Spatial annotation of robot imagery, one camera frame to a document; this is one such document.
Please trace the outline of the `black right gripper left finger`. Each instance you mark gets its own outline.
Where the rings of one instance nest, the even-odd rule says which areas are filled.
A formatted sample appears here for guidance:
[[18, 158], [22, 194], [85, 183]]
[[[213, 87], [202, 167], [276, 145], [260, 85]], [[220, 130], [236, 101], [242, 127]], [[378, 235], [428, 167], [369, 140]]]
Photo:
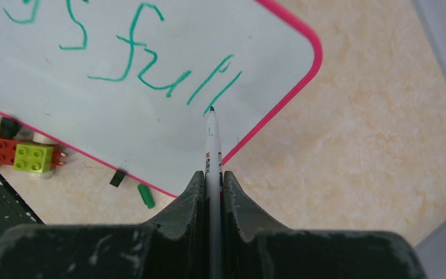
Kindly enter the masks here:
[[144, 222], [150, 228], [142, 278], [206, 275], [204, 173], [196, 171], [182, 194]]

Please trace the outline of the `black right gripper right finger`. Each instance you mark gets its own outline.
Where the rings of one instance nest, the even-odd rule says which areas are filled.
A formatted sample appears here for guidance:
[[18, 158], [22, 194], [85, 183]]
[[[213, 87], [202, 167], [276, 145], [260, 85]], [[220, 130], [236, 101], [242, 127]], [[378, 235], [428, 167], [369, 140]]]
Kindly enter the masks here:
[[266, 237], [288, 230], [243, 190], [232, 171], [223, 175], [224, 278], [272, 278]]

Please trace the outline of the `green marker cap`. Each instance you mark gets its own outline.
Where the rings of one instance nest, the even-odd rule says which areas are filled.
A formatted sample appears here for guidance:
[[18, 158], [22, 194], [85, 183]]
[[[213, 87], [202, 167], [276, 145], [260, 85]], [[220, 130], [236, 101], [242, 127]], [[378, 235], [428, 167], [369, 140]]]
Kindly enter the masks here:
[[141, 195], [141, 198], [148, 209], [153, 209], [155, 207], [155, 201], [153, 199], [150, 188], [145, 184], [139, 184], [137, 189]]

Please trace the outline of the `green white marker pen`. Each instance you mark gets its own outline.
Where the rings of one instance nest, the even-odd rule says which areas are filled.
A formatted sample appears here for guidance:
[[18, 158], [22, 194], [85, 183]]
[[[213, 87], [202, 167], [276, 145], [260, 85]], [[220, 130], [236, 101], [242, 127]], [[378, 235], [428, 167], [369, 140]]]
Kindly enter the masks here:
[[209, 277], [221, 278], [221, 143], [217, 115], [213, 106], [207, 112], [205, 188], [208, 201]]

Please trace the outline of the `pink-framed whiteboard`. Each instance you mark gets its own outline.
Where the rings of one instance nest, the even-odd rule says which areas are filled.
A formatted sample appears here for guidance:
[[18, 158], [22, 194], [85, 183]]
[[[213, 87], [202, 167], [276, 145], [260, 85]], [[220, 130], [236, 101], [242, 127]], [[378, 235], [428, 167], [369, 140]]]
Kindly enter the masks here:
[[317, 33], [275, 1], [0, 1], [0, 115], [171, 196], [317, 74]]

